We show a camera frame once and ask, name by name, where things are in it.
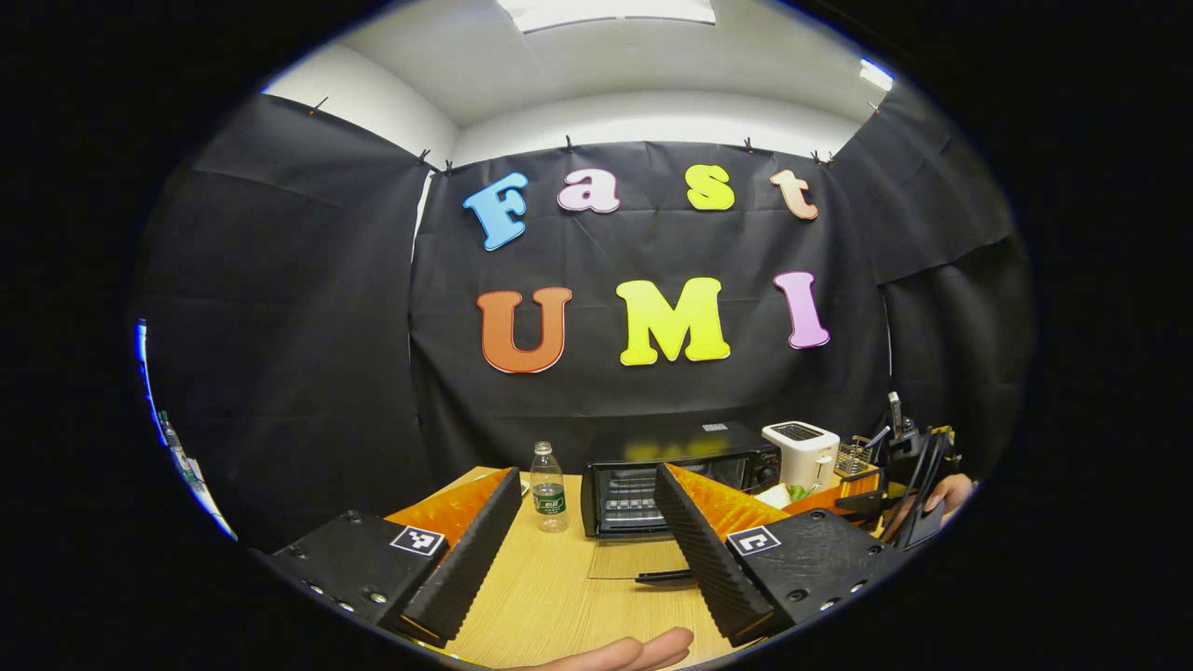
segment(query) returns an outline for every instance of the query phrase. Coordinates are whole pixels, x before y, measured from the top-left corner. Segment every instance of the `toaster oven door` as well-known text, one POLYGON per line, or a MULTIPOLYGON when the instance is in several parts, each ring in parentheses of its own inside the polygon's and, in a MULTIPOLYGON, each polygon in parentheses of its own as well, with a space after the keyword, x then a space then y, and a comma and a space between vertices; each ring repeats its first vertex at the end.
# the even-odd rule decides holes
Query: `toaster oven door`
MULTIPOLYGON (((711 478, 740 490, 744 481, 746 460, 705 460, 700 463, 678 462, 675 466, 711 478)), ((596 500, 600 521, 596 536, 636 536, 662 534, 667 522, 655 505, 657 463, 619 464, 598 468, 596 500)))

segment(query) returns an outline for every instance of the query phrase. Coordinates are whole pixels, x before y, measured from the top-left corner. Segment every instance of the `foam letter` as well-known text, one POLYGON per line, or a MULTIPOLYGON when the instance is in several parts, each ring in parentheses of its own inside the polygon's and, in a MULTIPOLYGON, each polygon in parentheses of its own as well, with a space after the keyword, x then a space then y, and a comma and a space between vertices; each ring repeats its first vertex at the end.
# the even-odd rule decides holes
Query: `foam letter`
POLYGON ((502 373, 542 373, 563 356, 563 303, 571 291, 548 287, 532 296, 543 312, 543 339, 525 351, 514 345, 514 308, 521 303, 518 291, 489 291, 476 304, 481 308, 481 351, 489 365, 502 373))
POLYGON ((617 199, 617 178, 604 170, 577 170, 563 178, 568 184, 560 191, 560 207, 565 210, 611 213, 622 205, 617 199))
POLYGON ((654 333, 667 359, 675 361, 688 331, 692 332, 692 341, 684 353, 690 361, 728 357, 729 345, 721 337, 721 315, 717 312, 719 291, 721 283, 716 279, 694 277, 684 284, 679 302, 672 309, 654 282, 635 279, 619 284, 617 295, 625 300, 630 332, 622 363, 649 365, 659 361, 659 352, 650 346, 650 333, 654 333))
POLYGON ((698 210, 728 210, 734 204, 734 190, 729 187, 729 173, 721 166, 694 165, 684 173, 692 189, 687 199, 698 210))
POLYGON ((476 213, 484 228, 484 251, 492 252, 506 242, 518 238, 526 230, 526 224, 509 218, 509 213, 526 214, 526 201, 518 191, 509 191, 505 198, 500 193, 506 190, 521 189, 528 184, 526 176, 512 172, 493 184, 472 193, 464 201, 464 207, 476 213))
POLYGON ((816 218, 820 209, 804 201, 804 191, 808 191, 808 183, 796 177, 790 170, 779 171, 771 176, 771 184, 783 191, 783 199, 787 202, 787 209, 799 218, 816 218))
POLYGON ((787 296, 787 309, 791 312, 787 344, 797 350, 828 343, 828 331, 821 327, 812 301, 812 282, 815 278, 810 272, 784 272, 774 278, 774 284, 787 296))

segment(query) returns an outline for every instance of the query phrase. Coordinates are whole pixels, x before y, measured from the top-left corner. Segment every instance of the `table surface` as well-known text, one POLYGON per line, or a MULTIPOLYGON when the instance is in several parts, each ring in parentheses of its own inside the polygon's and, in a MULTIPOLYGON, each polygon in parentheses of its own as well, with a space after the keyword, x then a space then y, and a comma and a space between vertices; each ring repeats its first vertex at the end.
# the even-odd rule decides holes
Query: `table surface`
MULTIPOLYGON (((474 468, 440 492, 494 470, 474 468)), ((523 473, 523 480, 528 475, 523 473)), ((539 530, 532 497, 524 495, 459 634, 440 652, 503 669, 587 652, 624 636, 647 641, 686 627, 694 634, 691 654, 667 667, 678 670, 746 647, 735 648, 721 635, 694 583, 657 587, 633 581, 639 572, 687 568, 674 538, 586 537, 580 476, 563 479, 568 528, 557 534, 539 530)))

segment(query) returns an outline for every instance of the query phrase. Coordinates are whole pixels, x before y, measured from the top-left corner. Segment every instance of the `toaster oven window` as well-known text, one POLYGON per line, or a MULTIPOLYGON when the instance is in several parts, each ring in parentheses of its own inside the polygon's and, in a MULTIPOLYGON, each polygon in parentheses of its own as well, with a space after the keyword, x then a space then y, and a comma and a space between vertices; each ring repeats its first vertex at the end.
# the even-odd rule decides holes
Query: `toaster oven window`
MULTIPOLYGON (((651 463, 642 468, 614 468, 596 472, 600 492, 601 531, 629 531, 662 529, 667 522, 655 505, 655 468, 651 463)), ((693 473, 741 488, 746 470, 743 460, 724 460, 696 464, 681 464, 693 473)))

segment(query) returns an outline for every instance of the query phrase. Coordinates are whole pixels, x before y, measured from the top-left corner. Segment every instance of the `hand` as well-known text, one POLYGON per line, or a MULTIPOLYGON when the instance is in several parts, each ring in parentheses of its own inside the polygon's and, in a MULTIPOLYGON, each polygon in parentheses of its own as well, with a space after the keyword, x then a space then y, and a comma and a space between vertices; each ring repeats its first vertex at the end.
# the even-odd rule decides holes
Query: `hand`
MULTIPOLYGON (((942 479, 937 484, 937 488, 932 491, 932 495, 923 504, 923 512, 932 512, 940 505, 940 501, 945 501, 945 515, 940 518, 940 528, 944 529, 945 524, 952 519, 957 509, 965 503, 965 499, 973 493, 973 481, 965 475, 957 473, 942 479)), ((898 528, 903 523, 903 518, 907 517, 908 511, 911 509, 911 504, 915 503, 915 497, 908 499, 908 505, 904 507, 898 517, 895 518, 895 523, 891 528, 898 528)))
POLYGON ((655 671, 682 661, 692 636, 691 629, 674 627, 645 644, 626 636, 605 647, 506 671, 655 671))

